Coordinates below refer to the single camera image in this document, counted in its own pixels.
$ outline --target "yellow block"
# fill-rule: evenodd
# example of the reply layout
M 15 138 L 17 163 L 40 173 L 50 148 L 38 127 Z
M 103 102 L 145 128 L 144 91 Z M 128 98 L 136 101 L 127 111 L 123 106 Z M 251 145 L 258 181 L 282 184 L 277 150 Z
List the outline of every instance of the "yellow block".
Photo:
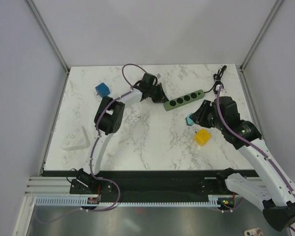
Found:
M 200 130 L 198 133 L 195 135 L 195 141 L 200 145 L 203 146 L 204 144 L 209 141 L 211 138 L 211 135 L 209 132 L 207 132 L 205 129 Z

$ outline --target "gray wall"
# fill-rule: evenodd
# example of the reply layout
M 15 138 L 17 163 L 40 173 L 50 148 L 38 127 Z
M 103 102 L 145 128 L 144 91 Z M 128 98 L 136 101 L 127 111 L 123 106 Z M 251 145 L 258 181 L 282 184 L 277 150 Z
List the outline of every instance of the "gray wall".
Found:
M 295 182 L 295 0 L 283 3 L 245 75 L 266 143 Z
M 0 0 L 0 236 L 36 175 L 65 73 L 23 0 Z
M 242 63 L 275 0 L 34 0 L 69 66 Z

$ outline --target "power socket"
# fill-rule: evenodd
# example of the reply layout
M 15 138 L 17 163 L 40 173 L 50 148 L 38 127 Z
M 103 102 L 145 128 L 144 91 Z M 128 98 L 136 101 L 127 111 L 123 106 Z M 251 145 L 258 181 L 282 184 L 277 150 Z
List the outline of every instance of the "power socket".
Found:
M 66 151 L 87 148 L 89 140 L 83 126 L 79 125 L 70 132 L 65 138 L 62 149 Z

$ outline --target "marble table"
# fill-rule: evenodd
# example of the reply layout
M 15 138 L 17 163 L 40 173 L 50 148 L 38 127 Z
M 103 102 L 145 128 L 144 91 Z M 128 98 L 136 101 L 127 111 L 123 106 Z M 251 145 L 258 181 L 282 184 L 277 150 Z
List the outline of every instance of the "marble table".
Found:
M 159 74 L 169 99 L 213 85 L 213 74 L 219 64 L 144 65 L 152 74 Z M 125 68 L 131 83 L 142 79 L 143 72 L 134 67 Z M 104 82 L 112 96 L 129 89 L 121 75 L 121 66 L 72 67 L 65 88 L 56 127 L 44 166 L 45 171 L 81 168 L 88 158 L 91 146 L 65 151 L 61 145 L 69 131 L 82 125 L 91 143 L 96 137 L 94 116 L 101 97 L 95 87 Z M 222 82 L 227 95 L 237 102 L 242 119 L 251 120 L 243 90 L 234 64 L 227 64 Z M 214 100 L 213 92 L 204 97 Z M 106 149 L 101 170 L 211 170 L 252 169 L 249 162 L 227 143 L 220 131 L 207 129 L 211 139 L 203 147 L 194 140 L 200 126 L 186 126 L 185 117 L 195 112 L 203 99 L 166 112 L 163 104 L 146 99 L 125 109 L 120 130 L 114 134 Z

